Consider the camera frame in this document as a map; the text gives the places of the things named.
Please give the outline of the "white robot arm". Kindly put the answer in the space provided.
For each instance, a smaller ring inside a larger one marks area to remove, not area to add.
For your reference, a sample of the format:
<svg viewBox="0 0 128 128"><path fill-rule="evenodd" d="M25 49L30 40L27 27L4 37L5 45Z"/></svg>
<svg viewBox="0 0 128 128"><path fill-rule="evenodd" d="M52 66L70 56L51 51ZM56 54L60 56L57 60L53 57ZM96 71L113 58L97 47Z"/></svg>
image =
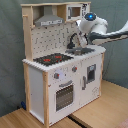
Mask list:
<svg viewBox="0 0 128 128"><path fill-rule="evenodd" d="M81 20L77 20L77 35L80 45L85 48L88 42L100 45L106 42L128 38L128 21L118 31L107 32L108 23L95 13L87 13Z"/></svg>

